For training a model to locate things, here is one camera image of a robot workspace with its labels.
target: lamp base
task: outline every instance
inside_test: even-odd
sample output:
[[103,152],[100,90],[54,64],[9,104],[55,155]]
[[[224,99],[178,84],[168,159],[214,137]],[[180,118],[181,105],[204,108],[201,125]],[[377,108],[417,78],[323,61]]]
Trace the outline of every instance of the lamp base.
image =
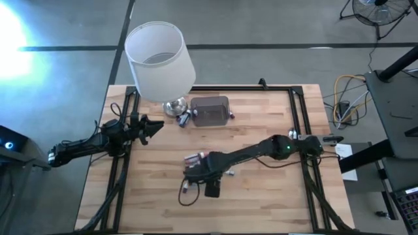
[[175,101],[163,103],[163,108],[167,116],[175,118],[187,110],[187,101],[182,97]]

